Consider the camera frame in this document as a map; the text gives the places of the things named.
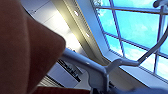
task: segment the white ceiling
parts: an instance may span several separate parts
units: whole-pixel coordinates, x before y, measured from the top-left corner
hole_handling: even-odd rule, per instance
[[[67,48],[87,56],[51,0],[21,0],[21,3],[35,20],[63,36]]]

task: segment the light fixture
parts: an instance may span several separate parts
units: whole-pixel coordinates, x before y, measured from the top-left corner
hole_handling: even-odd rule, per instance
[[[75,15],[76,15],[76,16],[78,16],[78,15],[79,15],[77,11],[74,11],[74,13],[75,13]]]
[[[90,37],[88,33],[86,33],[86,36]]]

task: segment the window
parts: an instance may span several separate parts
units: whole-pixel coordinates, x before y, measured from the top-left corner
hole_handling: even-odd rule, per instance
[[[109,51],[138,60],[161,38],[167,27],[166,8],[156,0],[91,0]],[[140,66],[168,80],[168,39]]]

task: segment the glass pane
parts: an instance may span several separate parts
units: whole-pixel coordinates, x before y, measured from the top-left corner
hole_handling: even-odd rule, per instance
[[[109,0],[93,0],[95,6],[110,6]]]
[[[168,80],[168,59],[159,57],[157,74]]]
[[[131,60],[138,60],[142,55],[146,53],[145,50],[125,42],[123,42],[123,47],[124,47],[126,58]]]
[[[164,24],[164,29],[163,29],[164,31],[163,32],[165,32],[167,26],[168,26],[168,16],[166,16],[166,19],[165,19],[165,24]],[[168,38],[161,45],[160,52],[165,53],[165,54],[168,55],[168,49],[167,48],[168,48]]]
[[[165,53],[168,55],[168,38],[165,40],[165,42],[162,44],[160,48],[160,52]]]
[[[154,65],[155,65],[155,55],[152,54],[149,56],[140,66],[150,70],[151,72],[154,71]]]
[[[107,42],[109,43],[110,49],[119,53],[120,55],[123,55],[119,40],[108,35],[106,35],[106,38]]]
[[[97,12],[104,31],[117,36],[112,11],[107,9],[98,9]]]
[[[156,0],[113,0],[117,7],[153,8]]]
[[[121,37],[146,47],[157,42],[159,15],[116,11]]]

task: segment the sky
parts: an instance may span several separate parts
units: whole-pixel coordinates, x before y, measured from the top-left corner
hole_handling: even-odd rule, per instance
[[[102,6],[109,6],[109,0],[98,0],[101,1]],[[153,9],[153,2],[155,0],[113,0],[114,6],[116,7],[133,7],[133,8],[151,8]],[[103,27],[104,32],[112,35],[117,35],[113,15],[111,10],[98,9],[98,16]],[[159,15],[158,14],[147,14],[147,13],[136,13],[126,11],[116,11],[118,25],[121,33],[121,37],[132,41],[134,43],[143,45],[148,48],[152,48],[157,43],[157,34],[159,27]],[[167,26],[167,18],[165,20],[164,30]],[[118,39],[105,36],[110,49],[122,54],[120,43]],[[145,50],[123,42],[125,56],[131,60],[138,60]],[[161,52],[168,55],[167,51],[168,39],[161,46]],[[153,72],[154,70],[155,55],[152,54],[142,64],[144,68]],[[168,59],[159,57],[158,67],[156,73],[168,80]]]

